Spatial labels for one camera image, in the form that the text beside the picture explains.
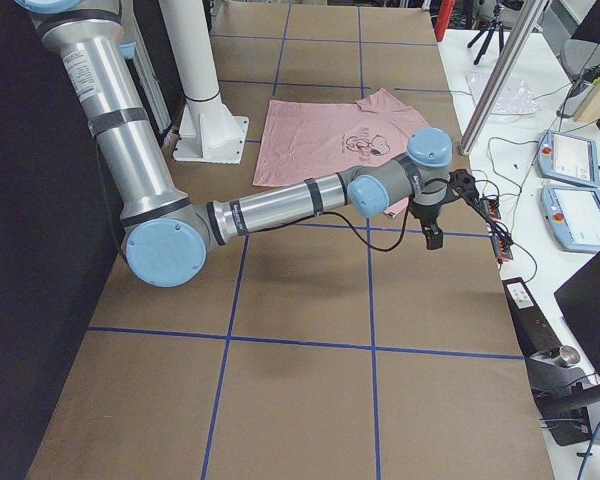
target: blue cable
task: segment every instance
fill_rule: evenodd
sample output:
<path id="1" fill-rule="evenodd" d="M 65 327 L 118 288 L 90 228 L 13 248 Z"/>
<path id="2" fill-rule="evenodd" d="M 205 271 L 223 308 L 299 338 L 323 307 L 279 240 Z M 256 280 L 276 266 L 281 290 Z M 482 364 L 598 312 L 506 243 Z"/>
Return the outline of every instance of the blue cable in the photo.
<path id="1" fill-rule="evenodd" d="M 593 442 L 595 442 L 599 431 L 600 431 L 600 421 L 596 425 L 596 428 L 593 430 L 593 435 L 591 435 L 591 440 L 589 440 L 589 446 L 587 447 L 587 451 L 585 452 L 584 458 L 582 459 L 582 464 L 580 464 L 580 471 L 578 472 L 577 480 L 582 480 L 582 474 L 584 473 L 584 467 L 587 464 L 587 460 L 589 460 L 589 455 L 591 455 L 591 449 L 593 448 Z"/>

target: red object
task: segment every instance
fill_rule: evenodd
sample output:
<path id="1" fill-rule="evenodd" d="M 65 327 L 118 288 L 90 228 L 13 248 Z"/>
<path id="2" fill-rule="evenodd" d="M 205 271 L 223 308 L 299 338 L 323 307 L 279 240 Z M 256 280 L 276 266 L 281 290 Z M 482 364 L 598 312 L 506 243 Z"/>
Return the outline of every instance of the red object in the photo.
<path id="1" fill-rule="evenodd" d="M 438 42 L 441 42 L 444 38 L 444 32 L 447 31 L 447 27 L 449 26 L 449 19 L 451 18 L 455 4 L 456 0 L 442 0 L 440 12 L 438 12 L 438 20 L 436 20 L 436 26 L 433 29 Z"/>

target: tripod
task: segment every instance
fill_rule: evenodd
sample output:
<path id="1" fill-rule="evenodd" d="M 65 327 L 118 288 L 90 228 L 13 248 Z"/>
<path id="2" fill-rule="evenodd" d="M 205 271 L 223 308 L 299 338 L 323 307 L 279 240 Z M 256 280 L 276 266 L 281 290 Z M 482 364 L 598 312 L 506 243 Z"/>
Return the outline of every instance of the tripod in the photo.
<path id="1" fill-rule="evenodd" d="M 499 52 L 502 52 L 502 49 L 504 48 L 504 27 L 502 25 L 502 21 L 500 20 L 501 11 L 502 7 L 500 6 L 500 1 L 496 1 L 495 6 L 493 7 L 493 20 L 491 20 L 488 25 L 485 24 L 481 26 L 478 34 L 473 37 L 473 40 L 471 40 L 467 45 L 467 48 L 471 48 L 478 41 L 478 39 L 484 35 L 485 32 L 487 33 L 487 38 L 484 39 L 484 42 L 480 47 L 480 51 L 478 52 L 478 56 L 473 61 L 474 65 L 480 63 L 480 59 L 487 52 L 487 48 L 489 48 L 489 42 L 491 42 L 491 37 L 493 37 L 493 34 L 496 30 L 498 31 L 498 45 L 500 47 Z"/>

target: cartoon drawing on cloth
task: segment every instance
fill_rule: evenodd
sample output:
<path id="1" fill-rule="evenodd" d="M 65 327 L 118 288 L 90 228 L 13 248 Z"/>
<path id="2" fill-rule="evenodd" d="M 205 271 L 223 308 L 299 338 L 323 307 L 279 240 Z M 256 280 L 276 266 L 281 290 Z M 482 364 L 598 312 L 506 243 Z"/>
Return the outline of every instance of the cartoon drawing on cloth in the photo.
<path id="1" fill-rule="evenodd" d="M 347 150 L 381 156 L 389 153 L 391 148 L 387 139 L 382 135 L 376 135 L 371 141 L 368 138 L 352 136 L 347 138 Z"/>

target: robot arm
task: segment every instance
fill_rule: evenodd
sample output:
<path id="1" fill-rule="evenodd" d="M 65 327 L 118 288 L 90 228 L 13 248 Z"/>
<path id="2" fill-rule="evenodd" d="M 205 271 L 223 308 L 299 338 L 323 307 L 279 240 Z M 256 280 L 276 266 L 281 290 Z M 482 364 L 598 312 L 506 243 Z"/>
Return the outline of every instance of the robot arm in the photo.
<path id="1" fill-rule="evenodd" d="M 464 182 L 466 187 L 473 181 L 468 174 L 449 175 L 451 140 L 442 130 L 419 131 L 405 154 L 376 168 L 352 167 L 226 203 L 194 206 L 173 184 L 119 51 L 121 2 L 16 1 L 32 12 L 44 46 L 62 58 L 124 202 L 121 221 L 128 234 L 127 258 L 142 280 L 157 286 L 180 285 L 200 271 L 208 251 L 233 237 L 347 203 L 371 217 L 411 197 L 410 211 L 421 221 L 427 248 L 442 246 L 436 219 L 443 203 L 459 198 L 451 184 L 462 187 Z M 450 184 L 450 177 L 461 181 Z"/>

